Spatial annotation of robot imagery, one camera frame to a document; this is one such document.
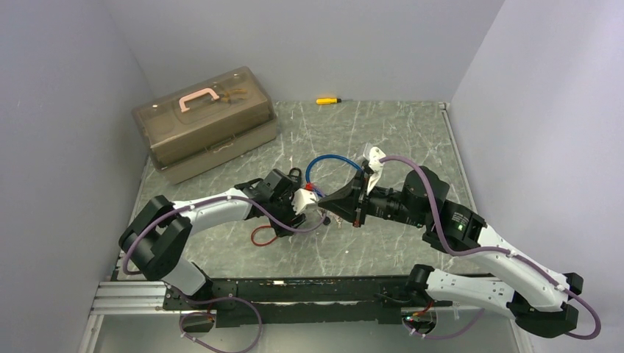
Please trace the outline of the silver key bunch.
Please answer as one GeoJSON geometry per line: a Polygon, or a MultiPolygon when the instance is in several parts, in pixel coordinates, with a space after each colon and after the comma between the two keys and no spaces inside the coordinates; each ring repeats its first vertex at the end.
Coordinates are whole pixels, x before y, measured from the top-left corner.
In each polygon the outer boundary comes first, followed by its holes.
{"type": "Polygon", "coordinates": [[[322,224],[323,224],[323,220],[326,217],[330,217],[331,218],[331,224],[335,224],[339,229],[341,228],[342,218],[339,217],[338,215],[336,215],[335,213],[332,213],[332,212],[324,210],[324,209],[320,209],[319,210],[319,214],[320,214],[320,216],[322,218],[322,224]]]}

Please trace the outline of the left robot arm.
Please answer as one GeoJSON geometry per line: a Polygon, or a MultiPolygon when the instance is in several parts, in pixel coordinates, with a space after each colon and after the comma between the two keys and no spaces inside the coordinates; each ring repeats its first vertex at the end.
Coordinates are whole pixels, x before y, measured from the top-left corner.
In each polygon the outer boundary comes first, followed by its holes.
{"type": "Polygon", "coordinates": [[[139,212],[118,244],[127,255],[125,261],[133,262],[139,274],[175,287],[190,307],[200,309],[213,298],[213,281],[183,257],[188,239],[221,224],[262,216],[269,219],[277,237],[293,235],[305,222],[305,215],[293,206],[301,187],[299,168],[287,174],[273,169],[263,179],[252,179],[203,199],[172,202],[159,195],[139,212]]]}

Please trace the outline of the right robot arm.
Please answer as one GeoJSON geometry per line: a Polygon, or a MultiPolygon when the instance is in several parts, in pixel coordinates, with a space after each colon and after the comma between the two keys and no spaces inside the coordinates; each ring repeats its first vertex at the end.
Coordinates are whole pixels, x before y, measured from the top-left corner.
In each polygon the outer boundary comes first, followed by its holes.
{"type": "Polygon", "coordinates": [[[414,165],[400,190],[374,184],[365,168],[344,187],[323,197],[320,207],[359,227],[376,217],[423,229],[432,248],[486,269],[491,279],[464,277],[415,265],[405,294],[415,305],[460,302],[512,319],[542,338],[572,337],[578,324],[583,278],[561,274],[512,246],[485,219],[447,199],[448,184],[426,167],[414,165]]]}

